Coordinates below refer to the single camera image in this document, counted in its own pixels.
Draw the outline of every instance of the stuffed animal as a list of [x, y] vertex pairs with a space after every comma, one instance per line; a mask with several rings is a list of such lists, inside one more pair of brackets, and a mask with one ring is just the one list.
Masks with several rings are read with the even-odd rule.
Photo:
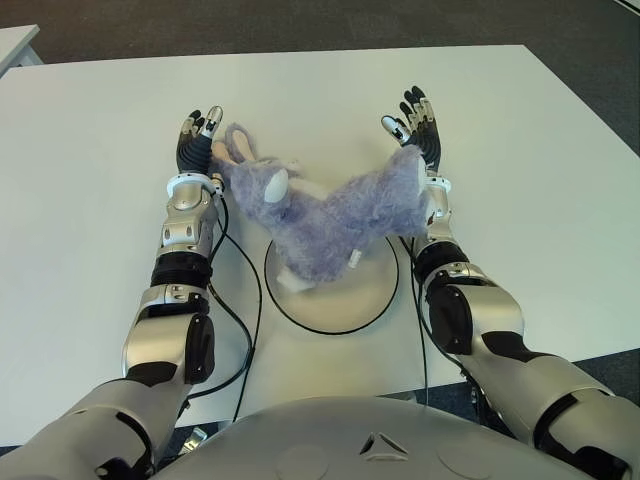
[[286, 265], [278, 281], [292, 291], [339, 278], [376, 238], [424, 232], [425, 164], [416, 146], [331, 193], [306, 181], [295, 162], [257, 160], [254, 140], [237, 124], [212, 153], [240, 210], [271, 234]]

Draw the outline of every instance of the triangular logo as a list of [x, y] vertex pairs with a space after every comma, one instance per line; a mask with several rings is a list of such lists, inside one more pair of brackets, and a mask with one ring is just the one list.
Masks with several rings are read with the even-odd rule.
[[382, 432], [372, 433], [365, 440], [360, 455], [368, 462], [403, 462], [409, 460], [409, 451], [389, 435]]

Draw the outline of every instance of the circular base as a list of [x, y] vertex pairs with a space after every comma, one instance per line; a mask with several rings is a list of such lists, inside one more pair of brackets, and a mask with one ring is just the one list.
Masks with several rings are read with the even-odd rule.
[[271, 242], [264, 261], [271, 299], [293, 323], [324, 335], [343, 335], [370, 325], [385, 312], [398, 288], [398, 259], [384, 238], [363, 252], [356, 268], [303, 292], [293, 293], [278, 282], [283, 266]]

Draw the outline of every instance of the gray carpet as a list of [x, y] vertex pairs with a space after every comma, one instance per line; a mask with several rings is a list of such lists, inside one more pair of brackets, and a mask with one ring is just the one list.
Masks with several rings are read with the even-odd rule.
[[[612, 0], [0, 1], [0, 28], [30, 23], [46, 63], [521, 43], [640, 153], [640, 20]], [[640, 402], [638, 350], [579, 365]], [[429, 403], [473, 418], [465, 386], [431, 389]]]

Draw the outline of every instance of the white tag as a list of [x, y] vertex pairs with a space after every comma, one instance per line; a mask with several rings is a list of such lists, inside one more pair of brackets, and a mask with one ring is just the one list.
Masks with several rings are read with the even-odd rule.
[[358, 262], [360, 261], [360, 257], [362, 256], [362, 252], [360, 250], [353, 250], [351, 252], [351, 258], [349, 259], [349, 268], [356, 268], [358, 266]]

